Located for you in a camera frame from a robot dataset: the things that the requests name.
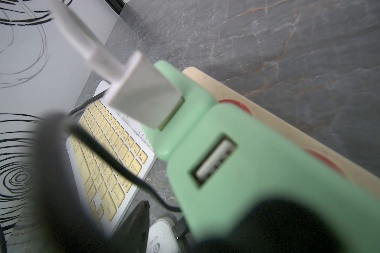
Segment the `mint green wireless keyboard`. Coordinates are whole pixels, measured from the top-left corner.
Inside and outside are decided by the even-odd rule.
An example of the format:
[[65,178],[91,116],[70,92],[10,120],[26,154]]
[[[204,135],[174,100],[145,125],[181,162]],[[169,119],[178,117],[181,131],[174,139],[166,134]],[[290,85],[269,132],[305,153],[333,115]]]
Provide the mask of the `mint green wireless keyboard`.
[[156,220],[149,229],[146,253],[181,253],[173,226],[169,217]]

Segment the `cream power strip red sockets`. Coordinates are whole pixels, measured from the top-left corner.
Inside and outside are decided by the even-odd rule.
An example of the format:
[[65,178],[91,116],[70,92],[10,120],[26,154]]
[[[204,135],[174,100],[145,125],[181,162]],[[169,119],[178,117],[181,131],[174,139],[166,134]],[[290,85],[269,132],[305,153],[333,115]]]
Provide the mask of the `cream power strip red sockets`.
[[235,92],[223,83],[210,77],[195,67],[186,68],[183,73],[197,84],[208,90],[218,101],[229,100],[252,117],[260,120],[301,148],[309,151],[318,159],[327,162],[329,166],[339,171],[345,178],[366,189],[380,199],[380,178],[368,172],[361,166],[350,161],[321,142],[315,140],[296,127],[257,105],[241,94]]

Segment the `mint green charger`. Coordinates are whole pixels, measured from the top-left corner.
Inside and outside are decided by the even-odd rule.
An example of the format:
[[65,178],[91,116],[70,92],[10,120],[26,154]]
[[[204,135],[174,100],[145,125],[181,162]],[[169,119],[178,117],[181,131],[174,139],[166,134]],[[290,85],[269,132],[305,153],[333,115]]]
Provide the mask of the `mint green charger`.
[[154,67],[182,92],[183,97],[182,104],[161,130],[141,126],[155,154],[167,162],[209,109],[217,104],[217,100],[170,63],[158,61]]
[[234,105],[209,109],[167,172],[196,240],[225,237],[257,204],[281,199],[314,212],[343,253],[380,253],[380,200]]

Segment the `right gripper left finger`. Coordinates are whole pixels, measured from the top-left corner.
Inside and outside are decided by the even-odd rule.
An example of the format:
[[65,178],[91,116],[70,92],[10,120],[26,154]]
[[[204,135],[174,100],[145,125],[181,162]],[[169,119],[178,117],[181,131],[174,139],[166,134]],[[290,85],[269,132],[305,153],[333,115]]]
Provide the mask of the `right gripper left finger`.
[[140,201],[111,237],[118,253],[145,253],[149,234],[148,201]]

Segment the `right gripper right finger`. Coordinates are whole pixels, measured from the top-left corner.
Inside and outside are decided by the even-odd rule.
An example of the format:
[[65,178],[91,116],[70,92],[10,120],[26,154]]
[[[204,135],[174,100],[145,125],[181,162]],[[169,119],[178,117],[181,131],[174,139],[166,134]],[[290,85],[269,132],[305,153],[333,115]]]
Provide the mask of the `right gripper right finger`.
[[271,199],[257,204],[225,237],[196,244],[195,253],[342,253],[327,224],[298,203]]

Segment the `yellow keyboard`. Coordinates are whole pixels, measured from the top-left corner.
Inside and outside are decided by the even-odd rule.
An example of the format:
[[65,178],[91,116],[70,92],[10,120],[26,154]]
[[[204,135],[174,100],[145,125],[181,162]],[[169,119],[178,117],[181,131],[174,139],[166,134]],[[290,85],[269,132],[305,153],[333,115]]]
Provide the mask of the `yellow keyboard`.
[[[97,100],[88,105],[78,123],[131,173],[146,179],[157,157],[119,113]],[[138,187],[75,136],[67,139],[66,149],[83,207],[95,225],[107,237],[112,236]]]

